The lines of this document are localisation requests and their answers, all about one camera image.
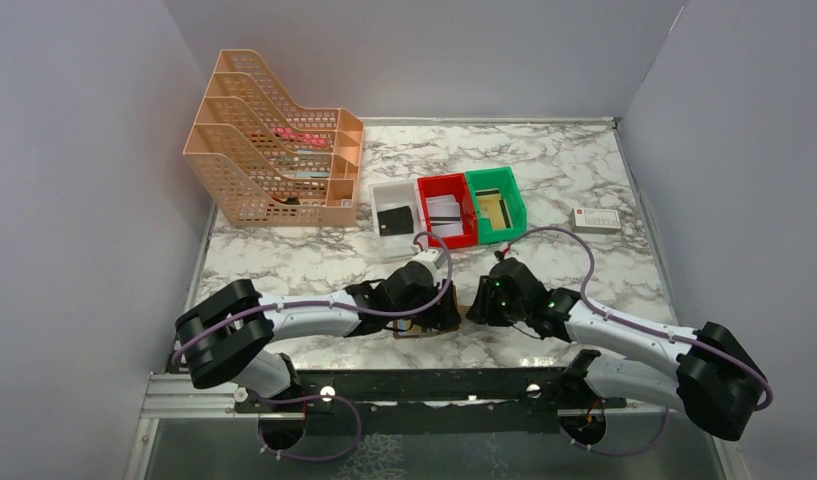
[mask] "white storage bin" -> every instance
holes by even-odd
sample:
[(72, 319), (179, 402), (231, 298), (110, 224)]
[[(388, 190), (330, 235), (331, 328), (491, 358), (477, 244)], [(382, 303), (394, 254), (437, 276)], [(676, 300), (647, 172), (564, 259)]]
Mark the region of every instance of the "white storage bin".
[[(370, 204), (373, 208), (373, 229), (379, 241), (379, 255), (383, 258), (410, 256), (414, 254), (413, 239), (418, 232), (424, 231), (425, 219), (423, 208), (420, 206), (420, 189), (417, 180), (402, 180), (370, 185)], [(410, 234), (382, 235), (379, 225), (379, 213), (401, 207), (411, 209), (413, 232)], [(423, 237), (420, 242), (428, 246), (428, 239)]]

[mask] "screw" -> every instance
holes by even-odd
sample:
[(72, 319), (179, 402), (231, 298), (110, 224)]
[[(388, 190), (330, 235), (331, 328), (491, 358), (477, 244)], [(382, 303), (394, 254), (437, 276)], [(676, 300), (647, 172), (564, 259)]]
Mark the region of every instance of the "screw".
[(540, 386), (534, 383), (529, 385), (528, 387), (526, 387), (526, 395), (528, 395), (529, 398), (540, 397)]
[(249, 398), (249, 392), (246, 391), (243, 387), (238, 387), (234, 391), (234, 401), (237, 403), (243, 403)]

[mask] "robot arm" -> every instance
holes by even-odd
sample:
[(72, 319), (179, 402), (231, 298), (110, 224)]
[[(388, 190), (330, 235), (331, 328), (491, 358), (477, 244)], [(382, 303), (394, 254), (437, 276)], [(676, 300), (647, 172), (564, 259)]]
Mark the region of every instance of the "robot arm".
[[(395, 318), (375, 312), (401, 312), (432, 301), (439, 293), (445, 263), (442, 250), (428, 248), (385, 280), (319, 296), (261, 294), (250, 280), (234, 281), (176, 320), (182, 345), (201, 337), (187, 350), (193, 385), (210, 388), (234, 382), (264, 398), (299, 396), (301, 386), (293, 364), (286, 355), (263, 351), (268, 343), (310, 335), (353, 337), (380, 332)], [(244, 317), (205, 335), (235, 314)], [(437, 304), (409, 318), (423, 328), (457, 326), (461, 317), (455, 286), (449, 283)]]
[[(509, 326), (524, 322), (541, 337), (555, 337), (616, 352), (626, 359), (604, 355), (588, 368), (585, 382), (600, 398), (622, 396), (664, 405), (684, 412), (706, 432), (737, 440), (764, 391), (753, 376), (722, 356), (688, 343), (690, 338), (734, 357), (755, 370), (740, 343), (725, 327), (708, 322), (702, 329), (662, 325), (623, 314), (623, 323), (608, 320), (610, 309), (565, 288), (547, 290), (515, 258), (497, 263), (481, 277), (476, 301), (467, 318), (480, 324)], [(665, 337), (641, 333), (664, 331)]]

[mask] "black joint motor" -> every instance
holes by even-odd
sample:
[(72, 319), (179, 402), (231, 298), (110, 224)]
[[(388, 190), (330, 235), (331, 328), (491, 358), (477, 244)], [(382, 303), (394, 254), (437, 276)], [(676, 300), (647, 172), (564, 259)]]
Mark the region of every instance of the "black joint motor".
[[(700, 342), (737, 358), (764, 377), (726, 327), (708, 322), (695, 333)], [(762, 385), (731, 362), (696, 346), (678, 360), (677, 393), (688, 418), (716, 437), (740, 439), (764, 392)]]
[[(182, 345), (228, 315), (259, 305), (261, 294), (251, 280), (236, 280), (206, 298), (175, 321)], [(205, 337), (186, 355), (195, 388), (211, 388), (236, 377), (273, 338), (273, 322), (263, 313), (242, 319), (243, 325), (228, 325)]]
[(467, 319), (491, 326), (525, 322), (541, 337), (569, 342), (564, 323), (579, 299), (579, 293), (573, 290), (547, 290), (525, 264), (506, 258), (479, 278), (479, 290)]

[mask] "small white box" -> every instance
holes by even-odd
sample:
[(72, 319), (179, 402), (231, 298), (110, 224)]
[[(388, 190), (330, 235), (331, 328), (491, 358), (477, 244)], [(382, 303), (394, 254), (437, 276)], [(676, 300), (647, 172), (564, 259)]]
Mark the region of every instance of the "small white box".
[(617, 233), (620, 231), (620, 212), (576, 207), (570, 212), (570, 224), (577, 233)]
[[(373, 209), (373, 230), (379, 241), (379, 255), (383, 258), (414, 255), (414, 235), (426, 230), (417, 179), (370, 185), (370, 205)], [(411, 209), (414, 231), (410, 234), (382, 236), (378, 213), (401, 207)], [(423, 247), (429, 245), (426, 237), (421, 238), (420, 242)]]

